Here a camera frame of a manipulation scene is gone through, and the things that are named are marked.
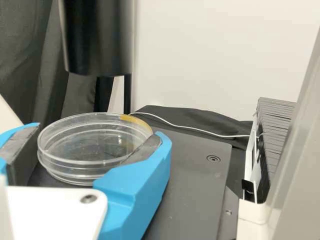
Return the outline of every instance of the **metal plate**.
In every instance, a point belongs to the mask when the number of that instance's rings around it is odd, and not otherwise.
[[[227,186],[221,212],[218,240],[236,239],[238,222],[239,198]]]
[[[216,239],[231,145],[153,127],[172,141],[171,174],[143,239]]]

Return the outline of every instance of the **white wall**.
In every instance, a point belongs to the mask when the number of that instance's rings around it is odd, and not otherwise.
[[[295,101],[319,10],[319,0],[137,0],[133,110],[250,120],[260,96]]]
[[[10,129],[14,129],[23,125],[19,117],[15,114],[15,112],[8,105],[6,100],[0,94],[0,135],[5,131]]]
[[[109,113],[124,113],[124,77],[114,78],[113,87],[108,108]]]

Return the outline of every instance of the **black cylinder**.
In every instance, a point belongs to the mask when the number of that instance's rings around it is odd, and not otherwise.
[[[65,69],[80,75],[132,72],[133,0],[59,0]]]

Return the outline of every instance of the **gray panel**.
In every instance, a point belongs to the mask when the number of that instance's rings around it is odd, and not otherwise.
[[[273,240],[320,239],[320,32],[266,204]]]
[[[143,239],[216,239],[231,145],[161,128],[153,130],[172,141],[171,174]]]
[[[236,239],[238,210],[239,198],[226,186],[217,238],[218,240]]]
[[[38,162],[37,137],[39,126],[16,132],[1,148],[0,158],[6,165],[9,185],[26,186]]]
[[[262,184],[259,186],[260,193],[267,193],[269,191],[269,185],[263,184],[263,180],[268,179],[267,175],[271,182],[274,179],[270,174],[276,172],[279,164],[280,154],[282,153],[288,129],[292,122],[291,118],[295,106],[295,102],[271,98],[259,98],[258,100],[257,117],[258,124],[262,126],[263,130],[262,152],[265,153],[266,161],[265,163],[261,162]],[[264,202],[266,197],[266,194],[261,196],[258,194],[258,200],[261,202]]]

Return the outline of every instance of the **yellow label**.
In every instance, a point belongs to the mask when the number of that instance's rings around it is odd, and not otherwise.
[[[139,119],[137,117],[123,114],[123,115],[120,116],[120,119],[123,120],[123,121],[134,123],[134,124],[139,124],[140,126],[148,129],[152,133],[152,129],[148,125],[148,123],[146,123],[145,121],[143,121],[143,120],[141,120],[141,119]]]

